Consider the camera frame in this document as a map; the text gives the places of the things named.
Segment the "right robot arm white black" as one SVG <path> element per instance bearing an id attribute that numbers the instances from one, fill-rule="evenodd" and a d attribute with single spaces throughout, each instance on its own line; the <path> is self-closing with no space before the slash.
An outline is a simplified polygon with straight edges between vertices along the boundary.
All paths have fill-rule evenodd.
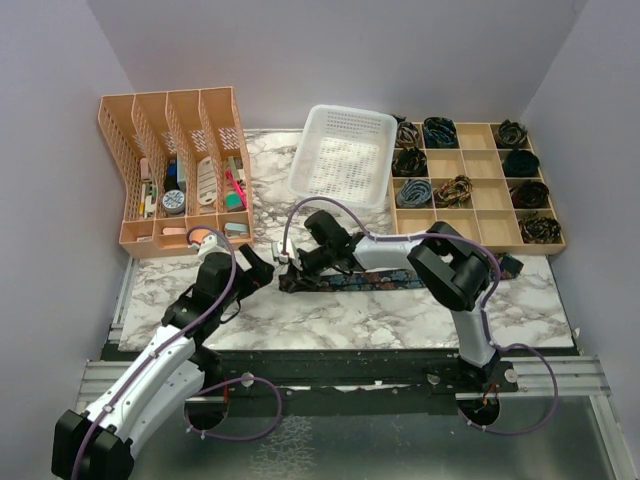
<path id="1" fill-rule="evenodd" d="M 489 331 L 486 303 L 499 280 L 499 265 L 484 247 L 438 221 L 407 236 L 350 234 L 324 210 L 311 215 L 305 228 L 317 243 L 311 251 L 285 239 L 273 246 L 275 260 L 287 266 L 279 278 L 286 293 L 320 292 L 360 285 L 374 287 L 371 274 L 384 269 L 407 273 L 450 312 L 459 341 L 459 378 L 481 391 L 496 376 L 500 353 Z"/>

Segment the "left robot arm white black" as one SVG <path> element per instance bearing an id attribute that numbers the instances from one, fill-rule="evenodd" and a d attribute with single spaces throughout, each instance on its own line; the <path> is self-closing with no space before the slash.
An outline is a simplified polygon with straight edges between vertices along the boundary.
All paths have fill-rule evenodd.
<path id="1" fill-rule="evenodd" d="M 126 479 L 144 445 L 194 394 L 224 390 L 221 358 L 204 341 L 225 311 L 274 277 L 273 265 L 243 245 L 249 267 L 229 253 L 205 255 L 196 281 L 171 304 L 143 352 L 81 413 L 66 411 L 54 429 L 52 473 L 61 479 Z"/>

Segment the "navy floral tie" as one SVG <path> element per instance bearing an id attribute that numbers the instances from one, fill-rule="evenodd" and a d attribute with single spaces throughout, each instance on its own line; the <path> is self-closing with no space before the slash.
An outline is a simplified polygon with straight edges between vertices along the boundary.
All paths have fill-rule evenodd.
<path id="1" fill-rule="evenodd" d="M 280 291 L 282 275 L 278 277 Z M 415 272 L 404 269 L 339 273 L 309 280 L 313 282 L 312 292 L 320 293 L 412 290 L 426 287 Z"/>

